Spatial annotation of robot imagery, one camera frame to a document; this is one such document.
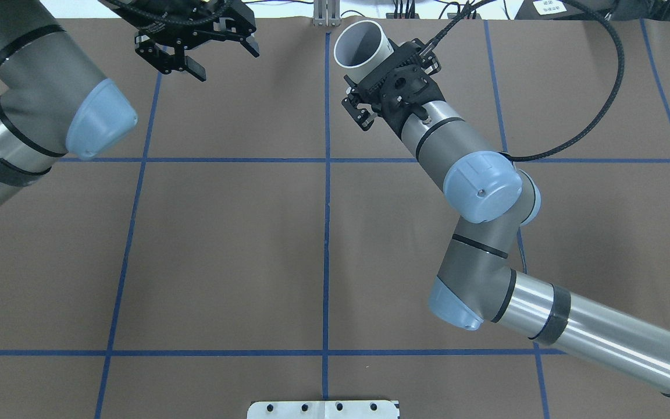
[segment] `black cable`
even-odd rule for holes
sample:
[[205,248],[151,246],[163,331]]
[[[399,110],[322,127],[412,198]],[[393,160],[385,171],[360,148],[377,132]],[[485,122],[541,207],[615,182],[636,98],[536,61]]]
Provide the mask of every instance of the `black cable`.
[[346,14],[346,13],[348,13],[348,12],[358,13],[359,15],[361,15],[361,16],[363,16],[363,17],[366,17],[365,14],[361,13],[361,12],[358,11],[358,10],[346,10],[345,12],[343,12],[343,13],[340,14],[340,17],[342,17],[344,14]]
[[159,15],[156,15],[154,13],[149,13],[145,10],[139,9],[136,6],[127,5],[126,3],[123,3],[120,0],[105,0],[105,2],[111,3],[111,5],[115,5],[119,8],[122,8],[123,10],[127,10],[127,11],[129,11],[133,14],[143,16],[147,19],[152,19],[154,21],[162,22],[162,23],[166,23],[166,24],[178,24],[179,26],[203,26],[203,24],[213,22],[216,19],[218,19],[219,17],[221,17],[221,15],[223,15],[225,11],[229,10],[229,8],[231,7],[231,1],[232,0],[226,0],[224,2],[224,0],[222,0],[222,3],[219,6],[219,8],[217,8],[216,11],[213,12],[210,16],[205,17],[203,19],[200,19],[200,20],[178,20],[178,19],[168,19],[164,16],[159,16]]
[[[494,1],[495,0],[482,0],[479,3],[474,3],[474,5],[465,7],[462,10],[462,12],[454,16],[454,19],[452,19],[452,21],[449,22],[449,24],[447,24],[446,27],[441,29],[441,31],[439,31],[438,34],[436,34],[435,37],[433,37],[433,39],[431,39],[428,42],[428,44],[426,44],[426,48],[423,49],[422,53],[433,50],[439,44],[439,42],[441,42],[441,40],[444,39],[444,37],[446,37],[449,31],[451,31],[452,27],[454,27],[460,20],[462,20],[466,16],[469,16],[469,14],[472,13],[474,10],[481,8],[482,6],[487,5],[488,3],[492,3]],[[530,156],[520,156],[520,157],[506,154],[505,156],[512,162],[529,162],[532,160],[543,159],[544,157],[549,157],[553,154],[559,153],[560,151],[563,151],[564,149],[580,141],[580,139],[585,137],[588,133],[590,133],[591,130],[593,130],[593,127],[596,127],[599,121],[601,121],[604,115],[606,115],[607,111],[609,111],[609,107],[614,102],[614,98],[616,98],[616,95],[619,92],[619,88],[622,87],[622,77],[625,75],[625,49],[622,47],[622,40],[619,39],[619,35],[617,35],[617,32],[614,29],[614,27],[612,27],[611,23],[609,23],[609,21],[606,21],[606,19],[602,15],[596,13],[587,5],[580,3],[578,0],[561,0],[561,2],[566,3],[566,5],[570,5],[574,8],[578,8],[579,10],[582,10],[583,13],[585,13],[586,15],[590,16],[595,21],[600,23],[602,26],[604,26],[604,29],[606,29],[607,32],[609,32],[609,36],[612,38],[612,41],[614,41],[614,48],[616,48],[616,59],[617,59],[616,79],[614,80],[614,85],[612,86],[612,90],[609,93],[606,102],[604,102],[604,106],[601,107],[600,111],[596,114],[596,116],[593,117],[593,120],[588,125],[586,125],[586,127],[582,131],[580,131],[578,135],[574,136],[570,140],[567,140],[565,143],[556,146],[555,148],[545,151],[543,153],[532,154]]]
[[455,6],[457,6],[457,13],[459,13],[459,10],[462,9],[462,5],[460,5],[458,2],[449,2],[449,3],[445,3],[444,8],[441,9],[441,14],[439,14],[439,19],[441,19],[441,17],[444,16],[444,12],[446,11],[446,9],[449,8],[450,5],[455,5]]
[[505,0],[503,0],[503,13],[505,13],[505,17],[508,20],[511,20],[511,17],[508,15],[508,5],[505,3]]

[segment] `metal bracket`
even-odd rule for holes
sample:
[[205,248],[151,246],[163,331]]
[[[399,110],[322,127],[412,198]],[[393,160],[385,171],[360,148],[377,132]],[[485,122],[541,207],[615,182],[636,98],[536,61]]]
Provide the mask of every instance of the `metal bracket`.
[[340,26],[340,0],[314,0],[314,26]]
[[256,402],[247,419],[399,419],[400,403],[392,400]]

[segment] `black cable sleeve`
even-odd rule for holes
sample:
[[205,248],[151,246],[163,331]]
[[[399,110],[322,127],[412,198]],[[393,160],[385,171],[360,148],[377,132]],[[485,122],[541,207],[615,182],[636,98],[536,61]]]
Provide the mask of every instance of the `black cable sleeve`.
[[[495,0],[482,0],[479,3],[474,3],[473,5],[465,6],[462,9],[462,11],[460,11],[459,14],[454,16],[454,19],[452,19],[452,21],[449,22],[449,24],[447,24],[446,27],[441,29],[441,31],[439,31],[438,34],[436,34],[435,37],[433,37],[433,39],[431,39],[428,42],[428,44],[426,44],[426,48],[423,51],[430,51],[436,48],[439,42],[441,42],[441,40],[444,39],[444,37],[446,37],[446,35],[449,33],[452,27],[454,27],[459,21],[461,21],[466,16],[469,16],[470,13],[472,13],[474,10],[481,8],[484,5],[488,5],[489,3],[492,3],[494,1]],[[606,29],[612,41],[614,41],[614,47],[616,48],[616,55],[617,55],[616,79],[614,80],[612,90],[609,93],[609,96],[607,97],[607,100],[606,102],[604,102],[604,105],[601,107],[600,111],[596,114],[596,116],[594,116],[593,120],[582,131],[580,131],[580,133],[578,133],[578,135],[574,136],[565,143],[556,146],[555,148],[552,148],[543,153],[532,154],[529,156],[511,156],[505,154],[506,158],[508,158],[512,162],[529,162],[532,160],[543,159],[544,157],[549,157],[553,154],[559,153],[560,151],[563,151],[564,149],[580,141],[580,139],[582,139],[588,133],[590,133],[591,130],[593,130],[593,127],[596,127],[599,121],[601,121],[604,115],[606,115],[607,111],[609,111],[609,107],[614,102],[614,98],[616,98],[616,95],[619,92],[619,88],[622,85],[622,78],[625,75],[625,49],[622,46],[622,40],[619,39],[619,34],[617,34],[614,27],[611,26],[611,23],[609,23],[609,21],[606,21],[606,18],[604,18],[604,16],[600,15],[599,13],[596,13],[596,11],[589,8],[587,5],[578,2],[578,0],[561,0],[561,2],[566,3],[566,5],[570,5],[574,8],[580,9],[586,15],[592,17],[595,21],[604,26],[604,29]]]

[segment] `end effector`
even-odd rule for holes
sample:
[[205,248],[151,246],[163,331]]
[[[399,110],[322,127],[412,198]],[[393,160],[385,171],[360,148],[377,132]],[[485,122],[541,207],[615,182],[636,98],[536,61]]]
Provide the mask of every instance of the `end effector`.
[[[100,0],[138,29],[135,51],[164,74],[188,72],[205,81],[205,69],[186,55],[210,40],[237,41],[260,56],[255,14],[242,0]],[[173,48],[174,55],[158,45]]]
[[382,117],[463,219],[491,222],[519,200],[522,175],[446,103],[431,79],[441,65],[429,46],[397,45],[365,20],[343,31],[334,54],[348,71],[342,105],[354,122],[369,130]]

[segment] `wires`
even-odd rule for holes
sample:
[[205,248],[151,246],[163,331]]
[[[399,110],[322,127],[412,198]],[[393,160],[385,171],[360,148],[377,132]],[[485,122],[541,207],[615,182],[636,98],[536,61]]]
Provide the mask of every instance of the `wires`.
[[[462,11],[462,6],[464,6],[464,7],[468,7],[468,6],[470,6],[470,5],[473,5],[474,0],[472,0],[472,1],[470,1],[470,2],[467,2],[467,3],[464,3],[463,5],[462,5],[461,3],[459,3],[459,2],[457,2],[457,1],[444,2],[443,0],[434,0],[434,2],[437,2],[437,3],[443,3],[443,5],[445,5],[444,8],[441,9],[441,13],[439,13],[439,19],[441,19],[441,18],[444,16],[444,12],[446,11],[446,9],[447,9],[450,5],[455,5],[455,6],[457,6],[457,14],[459,14],[460,11]],[[476,19],[476,17],[477,17],[477,11],[476,11],[476,10],[473,10],[473,11],[470,12],[470,14],[468,14],[468,15],[466,16],[466,19]]]
[[353,12],[353,13],[357,13],[357,14],[359,14],[359,15],[363,16],[363,17],[366,17],[366,15],[365,15],[365,14],[361,13],[361,12],[360,12],[360,11],[358,11],[358,10],[346,10],[345,12],[343,12],[343,13],[341,13],[341,14],[340,14],[340,17],[342,17],[342,16],[344,15],[344,14],[346,14],[346,13],[348,13],[348,12]]
[[200,20],[178,20],[178,19],[168,19],[164,16],[159,16],[154,13],[149,13],[146,10],[141,10],[136,6],[127,5],[121,0],[105,0],[106,3],[111,3],[111,5],[122,8],[123,10],[129,11],[130,13],[145,17],[147,19],[152,19],[157,22],[162,22],[166,24],[178,24],[179,26],[203,26],[209,22],[213,22],[216,19],[220,18],[225,11],[229,10],[231,7],[232,0],[221,0],[220,7],[216,9],[210,16],[205,17]]
[[[481,0],[481,2],[476,3],[475,5],[465,7],[462,10],[462,12],[457,14],[454,17],[454,19],[452,19],[452,21],[446,25],[446,27],[441,29],[441,31],[439,31],[438,34],[436,34],[435,37],[433,37],[433,39],[431,39],[428,42],[428,44],[426,44],[426,47],[423,49],[423,51],[420,52],[420,54],[425,55],[426,53],[436,48],[439,42],[441,42],[441,40],[444,39],[444,37],[446,37],[449,31],[451,31],[452,27],[454,27],[460,20],[462,20],[466,16],[469,16],[469,14],[472,13],[477,8],[481,8],[482,6],[487,5],[488,3],[492,3],[494,1],[495,0]],[[582,139],[588,133],[590,133],[591,130],[593,130],[593,127],[596,127],[599,121],[601,121],[604,115],[606,115],[607,111],[609,111],[609,107],[614,102],[614,98],[616,98],[616,95],[619,92],[619,88],[622,87],[622,77],[625,75],[625,49],[622,47],[622,40],[619,39],[619,35],[617,35],[617,32],[614,29],[614,27],[612,27],[611,23],[609,23],[609,21],[606,21],[606,19],[602,15],[596,13],[587,5],[580,3],[578,0],[561,0],[561,2],[566,3],[566,5],[570,5],[574,8],[578,8],[579,10],[582,10],[586,15],[590,16],[591,18],[593,18],[593,20],[597,21],[602,26],[604,26],[604,29],[606,29],[607,32],[609,32],[609,36],[611,37],[612,41],[614,41],[614,48],[616,48],[616,58],[617,58],[616,79],[614,80],[614,85],[612,86],[612,90],[609,93],[606,102],[604,102],[604,106],[602,106],[601,109],[599,109],[599,112],[596,114],[596,116],[593,117],[593,120],[588,125],[586,125],[586,127],[582,131],[580,131],[578,135],[574,136],[570,140],[567,140],[565,143],[556,146],[555,148],[545,151],[543,153],[532,154],[530,156],[520,156],[520,157],[505,154],[506,158],[508,158],[512,162],[529,162],[532,160],[543,159],[544,157],[549,157],[553,154],[559,153],[560,151],[563,151],[564,149],[580,141],[580,139]]]
[[511,17],[508,15],[508,4],[505,3],[505,0],[503,0],[503,13],[505,13],[505,17],[508,20],[511,20]]
[[415,19],[415,0],[400,0],[399,3],[392,0],[391,3],[394,5],[394,19]]
[[444,8],[441,9],[441,13],[439,14],[439,19],[441,19],[441,17],[444,16],[444,12],[446,11],[446,9],[449,8],[450,5],[457,6],[457,13],[459,13],[459,11],[462,10],[462,5],[460,5],[458,2],[447,2],[447,3],[445,3]]

